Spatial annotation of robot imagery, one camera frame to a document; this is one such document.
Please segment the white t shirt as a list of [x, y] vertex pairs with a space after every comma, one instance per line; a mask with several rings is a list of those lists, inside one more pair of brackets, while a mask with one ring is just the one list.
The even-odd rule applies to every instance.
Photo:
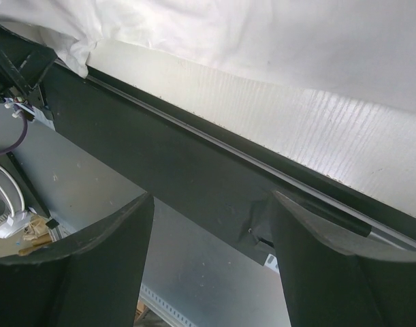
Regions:
[[0, 1], [74, 71], [102, 40], [416, 113], [416, 1]]

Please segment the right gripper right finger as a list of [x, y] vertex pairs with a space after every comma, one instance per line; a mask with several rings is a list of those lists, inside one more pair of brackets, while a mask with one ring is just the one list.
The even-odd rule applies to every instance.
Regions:
[[279, 192], [270, 227], [292, 326], [416, 326], [416, 251], [360, 236]]

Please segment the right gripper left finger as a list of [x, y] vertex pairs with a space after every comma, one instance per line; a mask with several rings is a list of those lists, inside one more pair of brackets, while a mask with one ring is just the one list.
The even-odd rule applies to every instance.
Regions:
[[145, 193], [55, 243], [0, 258], [0, 326], [132, 326], [153, 216]]

